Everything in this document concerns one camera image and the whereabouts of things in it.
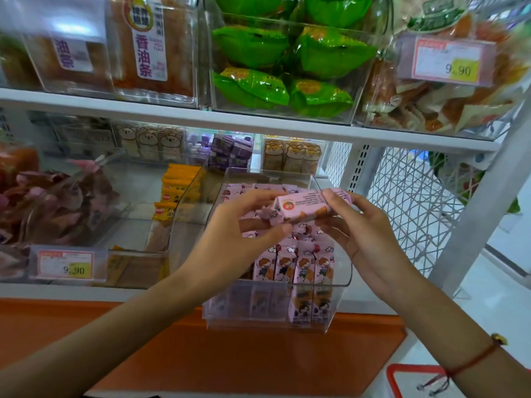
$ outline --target right hand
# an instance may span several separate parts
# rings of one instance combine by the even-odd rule
[[[404,276],[421,276],[396,240],[388,216],[359,194],[350,193],[356,211],[332,190],[323,191],[329,206],[341,215],[316,220],[315,224],[348,254],[371,290],[387,304],[407,287]]]

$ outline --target white shelf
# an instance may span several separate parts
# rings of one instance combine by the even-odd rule
[[[247,116],[205,110],[157,106],[81,96],[0,88],[0,106],[62,114],[140,120],[248,133],[313,138],[375,146],[395,146],[450,153],[494,152],[500,144],[488,140]]]

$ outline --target price tag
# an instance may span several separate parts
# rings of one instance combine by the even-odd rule
[[[93,279],[92,252],[40,250],[37,260],[40,279]]]
[[[480,84],[482,43],[415,39],[412,78]]]

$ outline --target hand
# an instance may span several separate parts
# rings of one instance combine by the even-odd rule
[[[192,293],[197,294],[197,304],[227,288],[260,254],[291,234],[290,224],[270,228],[269,223],[260,219],[240,220],[246,213],[268,206],[275,197],[285,194],[250,190],[218,205],[203,236],[176,272],[185,277]],[[243,232],[264,229],[269,230],[262,236],[242,237]]]
[[[398,244],[387,215],[358,194],[350,196],[362,213],[332,190],[324,190],[323,196],[341,218],[332,216],[315,224],[345,250],[371,290],[392,306],[396,289],[404,287],[402,277],[420,274]]]

